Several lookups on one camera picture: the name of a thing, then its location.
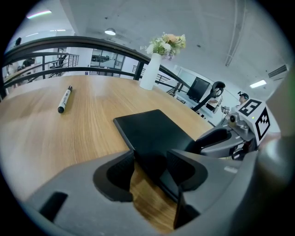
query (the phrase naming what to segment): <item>white vase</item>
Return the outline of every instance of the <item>white vase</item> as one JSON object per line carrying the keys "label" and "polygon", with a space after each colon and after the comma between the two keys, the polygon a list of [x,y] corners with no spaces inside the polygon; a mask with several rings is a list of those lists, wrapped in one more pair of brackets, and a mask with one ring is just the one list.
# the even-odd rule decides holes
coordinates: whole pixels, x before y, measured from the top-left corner
{"label": "white vase", "polygon": [[147,65],[146,70],[144,71],[142,80],[140,82],[140,87],[146,90],[152,90],[153,84],[157,78],[159,67],[161,64],[162,56],[157,53],[152,54],[151,61]]}

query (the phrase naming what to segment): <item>concrete ceiling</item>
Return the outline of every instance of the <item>concrete ceiling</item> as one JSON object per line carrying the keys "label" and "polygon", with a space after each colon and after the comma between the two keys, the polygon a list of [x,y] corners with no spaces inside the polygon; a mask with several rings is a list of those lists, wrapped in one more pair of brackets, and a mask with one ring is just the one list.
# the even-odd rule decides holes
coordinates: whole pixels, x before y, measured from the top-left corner
{"label": "concrete ceiling", "polygon": [[40,32],[46,32],[46,34],[43,33],[43,37],[49,37],[50,30],[72,30],[72,26],[59,0],[40,1],[27,13],[27,16],[46,10],[51,10],[52,13],[32,19],[25,18],[14,34],[12,40],[21,37],[22,43],[24,43],[28,40],[34,39],[33,37],[26,38],[27,35],[34,33],[40,34]]}
{"label": "concrete ceiling", "polygon": [[[187,47],[174,64],[213,81],[232,82],[261,99],[279,84],[268,79],[268,73],[294,62],[280,29],[251,0],[47,0],[33,11],[38,9],[53,12],[38,19],[44,21],[40,25],[71,25],[76,35],[111,40],[137,51],[163,31],[185,34]],[[116,30],[114,37],[104,33],[109,27]],[[250,89],[261,79],[266,86]]]}

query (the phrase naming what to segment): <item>bouquet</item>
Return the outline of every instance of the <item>bouquet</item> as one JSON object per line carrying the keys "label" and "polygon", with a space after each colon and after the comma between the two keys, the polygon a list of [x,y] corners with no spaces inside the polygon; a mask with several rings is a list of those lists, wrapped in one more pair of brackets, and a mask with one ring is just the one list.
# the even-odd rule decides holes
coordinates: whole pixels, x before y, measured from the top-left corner
{"label": "bouquet", "polygon": [[140,49],[145,49],[147,54],[157,53],[171,60],[174,55],[179,54],[180,49],[185,48],[185,46],[185,35],[175,36],[163,32],[162,37],[152,39],[148,47],[140,47]]}

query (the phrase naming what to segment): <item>wooden table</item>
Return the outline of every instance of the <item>wooden table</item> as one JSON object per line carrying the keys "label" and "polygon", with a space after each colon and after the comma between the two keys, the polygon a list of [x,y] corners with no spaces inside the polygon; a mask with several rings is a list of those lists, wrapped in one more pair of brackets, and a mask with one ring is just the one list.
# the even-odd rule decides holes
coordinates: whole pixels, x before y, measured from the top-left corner
{"label": "wooden table", "polygon": [[[65,112],[57,106],[69,85]],[[160,109],[193,139],[211,126],[156,86],[105,76],[65,76],[22,85],[0,103],[1,168],[14,195],[26,200],[64,168],[128,150],[115,117]],[[135,164],[131,193],[137,210],[166,233],[173,230],[176,203]]]}

